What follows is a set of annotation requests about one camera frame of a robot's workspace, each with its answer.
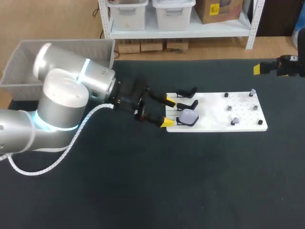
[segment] wooden floor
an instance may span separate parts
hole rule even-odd
[[[24,39],[98,39],[101,17],[92,12],[97,0],[4,0],[0,4],[0,70]],[[290,37],[259,37],[253,50],[246,38],[191,39],[184,53],[122,54],[118,60],[208,60],[276,58],[297,55]],[[0,91],[0,108],[7,108],[10,95]]]

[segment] shelf leg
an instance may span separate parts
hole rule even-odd
[[[102,25],[104,30],[104,36],[106,39],[111,38],[111,28],[112,28],[112,21],[109,19],[108,16],[108,7],[106,6],[106,0],[99,0],[99,7],[102,19]]]
[[[252,18],[252,23],[251,23],[251,28],[250,28],[250,33],[249,33],[246,49],[253,48],[257,28],[258,28],[259,21],[261,19],[263,8],[264,8],[264,3],[265,3],[265,0],[257,0],[256,5],[254,5],[255,9],[253,10],[254,13],[253,13],[253,18]]]

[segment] plastic bin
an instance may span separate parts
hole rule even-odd
[[[192,7],[196,0],[152,0],[157,10],[158,29],[183,31],[190,25]]]
[[[75,54],[112,68],[114,40],[32,40],[21,41],[10,57],[0,80],[0,88],[15,101],[36,101],[41,97],[42,82],[33,75],[40,48],[52,43]]]
[[[147,4],[148,0],[140,0],[137,4],[111,4],[107,2],[113,23],[118,30],[144,30]]]

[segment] black cable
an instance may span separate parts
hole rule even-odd
[[[97,9],[95,9],[95,10],[93,11],[92,16],[95,17],[96,14],[99,12],[99,10],[100,10],[100,6],[99,6],[99,3],[97,3]]]
[[[100,39],[102,39],[102,35],[104,33],[104,30],[101,31],[101,34],[100,34]]]
[[[115,59],[119,58],[120,57],[120,52],[114,50],[114,53],[118,53],[118,56],[114,57]]]

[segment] white cable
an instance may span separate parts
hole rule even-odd
[[[8,158],[10,161],[11,166],[13,167],[14,170],[16,170],[18,173],[26,175],[26,176],[38,176],[44,173],[49,172],[50,170],[52,170],[53,168],[55,168],[64,158],[65,156],[69,153],[70,149],[72,148],[72,146],[74,145],[76,139],[78,138],[78,136],[81,133],[81,130],[83,129],[83,127],[86,125],[87,121],[89,120],[89,118],[98,110],[102,109],[102,108],[110,108],[113,109],[113,104],[101,104],[96,106],[95,108],[93,108],[85,117],[85,119],[83,120],[83,122],[81,123],[80,127],[78,128],[76,134],[74,135],[71,143],[69,144],[68,148],[63,152],[63,154],[60,156],[60,158],[58,158],[51,166],[45,168],[44,170],[41,171],[37,171],[37,172],[26,172],[23,171],[21,169],[19,169],[16,164],[13,161],[13,158],[11,157],[11,155],[13,153],[7,153],[3,156],[0,157],[0,161]]]

